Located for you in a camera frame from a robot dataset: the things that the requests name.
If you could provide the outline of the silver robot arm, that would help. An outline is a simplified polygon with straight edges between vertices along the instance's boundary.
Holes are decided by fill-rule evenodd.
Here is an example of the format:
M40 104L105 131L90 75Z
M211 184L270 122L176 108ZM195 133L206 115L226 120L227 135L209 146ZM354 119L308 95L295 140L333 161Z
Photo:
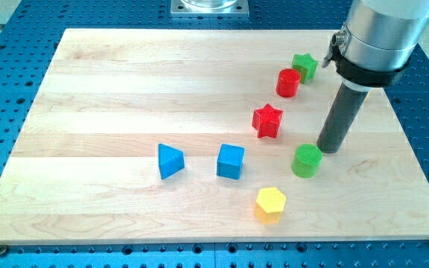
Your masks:
M342 83L317 139L336 153L369 90L398 82L429 22L429 0L354 0L331 37L322 67L334 63Z

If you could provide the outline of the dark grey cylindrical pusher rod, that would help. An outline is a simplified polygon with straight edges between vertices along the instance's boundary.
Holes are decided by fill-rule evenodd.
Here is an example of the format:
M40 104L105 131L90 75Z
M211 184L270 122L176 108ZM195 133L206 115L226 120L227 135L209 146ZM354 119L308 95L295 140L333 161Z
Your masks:
M356 118L367 92L340 85L317 139L317 146L323 153L336 153L342 145Z

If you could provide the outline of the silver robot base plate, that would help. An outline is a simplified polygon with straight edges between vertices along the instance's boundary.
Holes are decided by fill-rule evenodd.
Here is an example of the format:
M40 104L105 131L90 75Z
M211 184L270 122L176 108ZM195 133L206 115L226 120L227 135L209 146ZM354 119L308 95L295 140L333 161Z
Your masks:
M247 0L171 0L172 17L248 16Z

